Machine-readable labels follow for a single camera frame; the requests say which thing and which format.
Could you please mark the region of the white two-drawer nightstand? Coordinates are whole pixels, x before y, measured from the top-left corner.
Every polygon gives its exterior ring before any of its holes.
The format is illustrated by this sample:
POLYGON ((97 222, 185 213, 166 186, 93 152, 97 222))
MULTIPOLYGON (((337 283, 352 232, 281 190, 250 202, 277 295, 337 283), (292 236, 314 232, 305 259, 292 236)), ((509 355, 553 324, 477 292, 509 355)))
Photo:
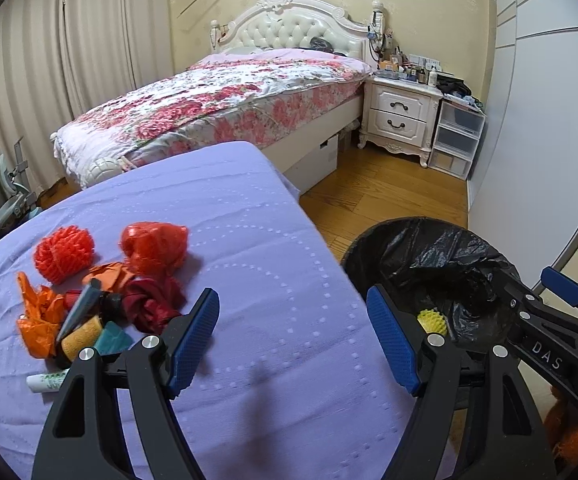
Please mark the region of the white two-drawer nightstand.
POLYGON ((426 84, 378 75, 366 79, 359 148, 367 143, 428 167, 443 94, 426 84))

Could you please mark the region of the white green tube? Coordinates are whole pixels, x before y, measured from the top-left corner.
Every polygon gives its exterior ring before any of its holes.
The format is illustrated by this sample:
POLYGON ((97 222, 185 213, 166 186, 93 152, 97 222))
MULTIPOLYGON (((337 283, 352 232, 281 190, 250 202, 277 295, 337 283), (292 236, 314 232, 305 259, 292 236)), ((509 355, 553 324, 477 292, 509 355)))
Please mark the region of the white green tube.
POLYGON ((66 379, 69 369, 58 372, 31 375, 26 378, 26 384, 33 393, 57 392, 66 379))

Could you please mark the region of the red plastic bag ball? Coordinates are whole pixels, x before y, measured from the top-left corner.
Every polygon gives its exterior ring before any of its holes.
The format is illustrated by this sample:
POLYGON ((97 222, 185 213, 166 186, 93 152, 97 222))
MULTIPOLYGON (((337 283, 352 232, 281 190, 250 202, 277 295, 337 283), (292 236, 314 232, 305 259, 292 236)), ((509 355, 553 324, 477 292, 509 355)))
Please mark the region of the red plastic bag ball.
POLYGON ((189 231, 167 222, 135 222, 121 234, 120 247, 129 269, 147 278, 171 276, 187 256, 189 231))

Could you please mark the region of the orange plastic wrapper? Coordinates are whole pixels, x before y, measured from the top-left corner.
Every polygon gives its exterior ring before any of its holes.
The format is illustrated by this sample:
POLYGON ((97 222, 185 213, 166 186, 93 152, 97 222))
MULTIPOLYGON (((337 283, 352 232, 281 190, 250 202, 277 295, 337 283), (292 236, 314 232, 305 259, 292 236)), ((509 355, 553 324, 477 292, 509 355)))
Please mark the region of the orange plastic wrapper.
POLYGON ((56 339, 67 317, 66 298, 45 285, 34 288, 24 272, 17 273, 16 281, 24 303, 17 320, 22 341, 30 356, 50 359, 56 356, 56 339))

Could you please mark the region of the floral pink bedspread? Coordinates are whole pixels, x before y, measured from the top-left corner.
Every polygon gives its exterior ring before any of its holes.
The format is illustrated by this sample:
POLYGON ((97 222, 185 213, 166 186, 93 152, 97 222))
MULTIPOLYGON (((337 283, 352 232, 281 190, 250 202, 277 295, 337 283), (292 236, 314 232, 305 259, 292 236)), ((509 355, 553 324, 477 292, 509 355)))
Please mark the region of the floral pink bedspread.
POLYGON ((342 54, 272 49, 218 53, 97 105, 55 131, 54 155, 80 188, 213 144, 260 150, 361 92, 368 64, 342 54))

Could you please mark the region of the yellow foam fruit net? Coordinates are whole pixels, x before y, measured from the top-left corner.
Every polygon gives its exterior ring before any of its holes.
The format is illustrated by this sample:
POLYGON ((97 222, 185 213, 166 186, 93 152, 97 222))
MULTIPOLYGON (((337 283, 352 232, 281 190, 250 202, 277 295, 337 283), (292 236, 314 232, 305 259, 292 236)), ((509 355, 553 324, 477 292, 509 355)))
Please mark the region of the yellow foam fruit net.
POLYGON ((427 334, 448 335, 446 318, 438 311, 422 310, 417 315, 417 321, 427 334))

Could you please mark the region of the red black cylinder tube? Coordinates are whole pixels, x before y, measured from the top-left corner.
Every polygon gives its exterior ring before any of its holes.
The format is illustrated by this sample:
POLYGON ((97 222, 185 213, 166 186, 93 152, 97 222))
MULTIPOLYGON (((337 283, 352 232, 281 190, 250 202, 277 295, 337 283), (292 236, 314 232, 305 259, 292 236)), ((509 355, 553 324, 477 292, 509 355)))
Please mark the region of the red black cylinder tube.
POLYGON ((56 341, 62 341, 93 316, 98 316, 105 327, 109 322, 120 322, 124 318, 122 298, 118 292, 103 290, 102 282, 92 278, 80 291, 69 310, 56 341))

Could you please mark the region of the red foam fruit net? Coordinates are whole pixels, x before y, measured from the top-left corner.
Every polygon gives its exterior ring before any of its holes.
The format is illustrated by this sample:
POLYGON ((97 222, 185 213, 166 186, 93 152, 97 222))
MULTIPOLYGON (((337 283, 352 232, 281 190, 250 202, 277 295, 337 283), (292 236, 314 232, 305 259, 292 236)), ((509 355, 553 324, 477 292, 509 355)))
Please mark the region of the red foam fruit net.
POLYGON ((35 247, 35 269, 53 285, 88 269, 94 261, 95 243, 87 229, 64 226, 43 237, 35 247))

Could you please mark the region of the white tufted bed frame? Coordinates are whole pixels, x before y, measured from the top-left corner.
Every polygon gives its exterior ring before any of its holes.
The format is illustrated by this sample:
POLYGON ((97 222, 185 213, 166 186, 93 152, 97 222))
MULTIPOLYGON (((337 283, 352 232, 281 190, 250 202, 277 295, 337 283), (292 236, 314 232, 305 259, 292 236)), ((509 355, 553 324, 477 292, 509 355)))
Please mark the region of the white tufted bed frame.
MULTIPOLYGON (((306 48, 314 38, 323 38, 333 50, 357 58, 375 68, 368 27, 350 20, 339 6, 323 0, 259 0, 226 25, 210 24, 213 53, 244 47, 306 48)), ((263 150, 280 171, 285 171, 315 148, 362 116, 363 97, 352 96, 330 112, 295 130, 263 150)))

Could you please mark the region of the purple table cloth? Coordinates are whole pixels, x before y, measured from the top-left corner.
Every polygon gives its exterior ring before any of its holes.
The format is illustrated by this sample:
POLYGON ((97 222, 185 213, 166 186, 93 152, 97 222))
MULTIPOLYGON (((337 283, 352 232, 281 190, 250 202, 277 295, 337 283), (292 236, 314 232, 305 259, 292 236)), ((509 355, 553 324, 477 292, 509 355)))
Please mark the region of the purple table cloth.
POLYGON ((413 398, 396 384, 365 304, 295 193, 253 145, 231 142, 155 162, 71 196, 0 240, 0 454, 29 478, 52 405, 29 376, 16 277, 42 276, 34 248, 62 226, 122 259, 140 221, 189 231, 177 280, 189 301, 219 294, 203 365, 173 408, 210 479, 378 479, 413 398))

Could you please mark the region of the grey desk chair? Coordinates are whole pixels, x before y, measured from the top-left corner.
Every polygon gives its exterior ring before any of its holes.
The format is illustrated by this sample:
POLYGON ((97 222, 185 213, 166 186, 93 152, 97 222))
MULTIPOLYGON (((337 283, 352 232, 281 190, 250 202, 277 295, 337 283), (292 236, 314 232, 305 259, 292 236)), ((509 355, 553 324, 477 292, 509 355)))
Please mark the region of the grey desk chair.
POLYGON ((22 139, 14 144, 15 163, 7 166, 6 157, 0 154, 0 185, 6 200, 0 207, 0 231, 15 229, 37 216, 42 208, 36 203, 38 198, 31 190, 27 176, 29 163, 24 159, 21 147, 22 139))

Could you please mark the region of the black bag trash bin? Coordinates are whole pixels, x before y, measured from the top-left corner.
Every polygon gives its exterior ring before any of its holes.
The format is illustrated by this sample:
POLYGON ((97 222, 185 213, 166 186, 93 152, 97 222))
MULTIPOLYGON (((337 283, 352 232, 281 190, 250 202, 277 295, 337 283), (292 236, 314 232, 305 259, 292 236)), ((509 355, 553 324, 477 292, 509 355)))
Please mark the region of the black bag trash bin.
POLYGON ((363 297, 380 284, 407 313, 443 314, 460 348, 484 351, 506 339, 513 312, 494 280, 520 275, 495 247, 461 226, 425 217, 383 221, 354 240, 341 266, 363 297))

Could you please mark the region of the nightstand clutter bottles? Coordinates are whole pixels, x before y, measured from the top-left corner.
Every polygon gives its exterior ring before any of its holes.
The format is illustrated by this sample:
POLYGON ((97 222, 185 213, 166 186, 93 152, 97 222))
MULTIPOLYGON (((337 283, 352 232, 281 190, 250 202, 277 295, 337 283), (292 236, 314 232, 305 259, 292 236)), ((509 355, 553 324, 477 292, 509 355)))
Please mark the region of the nightstand clutter bottles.
POLYGON ((443 72, 440 63, 431 58, 405 54, 396 44, 391 28, 385 29, 382 37, 379 37, 377 26, 369 25, 367 37, 370 53, 376 55, 378 76, 425 84, 437 88, 444 96, 463 100, 469 106, 484 110, 484 104, 472 93, 464 79, 443 72))

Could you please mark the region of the dark red wrapper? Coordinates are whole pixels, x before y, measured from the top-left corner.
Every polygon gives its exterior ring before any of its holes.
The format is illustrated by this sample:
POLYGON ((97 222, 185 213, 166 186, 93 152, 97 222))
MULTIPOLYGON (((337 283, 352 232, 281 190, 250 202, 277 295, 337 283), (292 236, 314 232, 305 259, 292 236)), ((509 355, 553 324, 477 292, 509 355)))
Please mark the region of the dark red wrapper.
POLYGON ((161 335, 173 318, 181 316, 185 297, 181 285, 169 276, 164 280, 132 278, 121 292, 126 319, 144 334, 161 335))

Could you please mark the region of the white sliding wardrobe door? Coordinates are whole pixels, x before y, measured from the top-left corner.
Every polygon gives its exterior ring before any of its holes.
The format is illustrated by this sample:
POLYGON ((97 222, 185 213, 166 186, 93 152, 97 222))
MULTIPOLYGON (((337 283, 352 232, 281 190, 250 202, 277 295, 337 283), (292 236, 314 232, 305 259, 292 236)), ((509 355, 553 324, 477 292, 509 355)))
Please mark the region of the white sliding wardrobe door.
POLYGON ((525 284, 578 249, 578 0, 495 0, 487 125, 470 229, 525 284))

